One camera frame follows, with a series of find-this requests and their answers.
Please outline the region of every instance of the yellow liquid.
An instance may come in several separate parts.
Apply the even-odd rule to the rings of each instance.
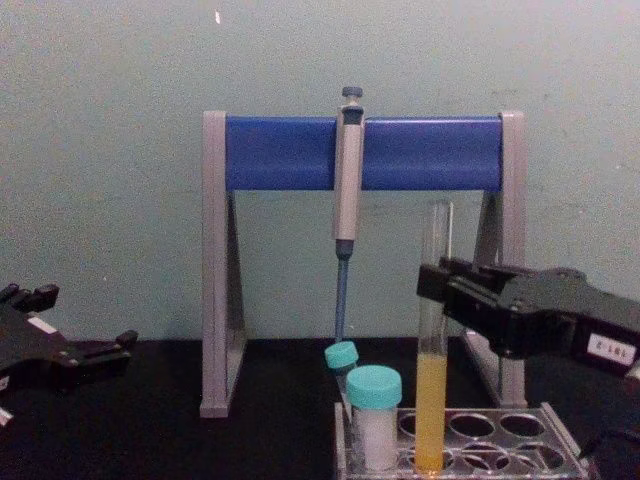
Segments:
[[[447,357],[419,353],[415,464],[421,473],[438,473],[442,470],[446,385]]]

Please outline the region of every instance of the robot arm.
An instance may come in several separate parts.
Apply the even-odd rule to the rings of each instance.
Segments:
[[[598,290],[576,270],[422,265],[418,295],[489,340],[496,354],[556,353],[640,383],[640,303]]]
[[[0,290],[0,391],[41,385],[68,390],[124,373],[138,334],[129,330],[93,348],[68,342],[36,316],[55,305],[58,291],[55,285],[31,292],[15,284]],[[10,419],[0,412],[0,425]]]

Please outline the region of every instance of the black table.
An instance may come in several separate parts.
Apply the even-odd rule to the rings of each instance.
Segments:
[[[127,375],[73,394],[16,391],[0,397],[12,424],[0,432],[0,479],[330,479],[333,402],[324,367],[329,340],[248,345],[228,419],[201,420],[200,343],[141,342]],[[415,395],[415,339],[357,342],[362,363],[403,377]],[[548,401],[583,445],[602,428],[640,425],[638,397],[618,379],[554,358],[527,362],[527,398]],[[447,406],[490,407],[458,339],[450,342]],[[617,441],[597,453],[606,479],[639,479],[640,452]]]

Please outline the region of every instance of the light green wall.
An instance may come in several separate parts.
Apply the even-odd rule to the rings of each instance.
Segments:
[[[218,12],[220,23],[216,21]],[[0,282],[62,287],[74,338],[200,335],[203,110],[528,118],[527,261],[640,298],[640,3],[5,1]],[[353,335],[413,335],[424,203],[368,193]],[[455,196],[470,255],[480,197]],[[330,335],[331,194],[238,198],[253,336]]]

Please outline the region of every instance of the teal vial cap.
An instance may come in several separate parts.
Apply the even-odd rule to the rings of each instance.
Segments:
[[[329,368],[344,368],[358,361],[358,350],[353,342],[338,342],[324,350]]]
[[[347,397],[358,408],[386,410],[402,400],[402,378],[393,368],[367,365],[347,374]]]

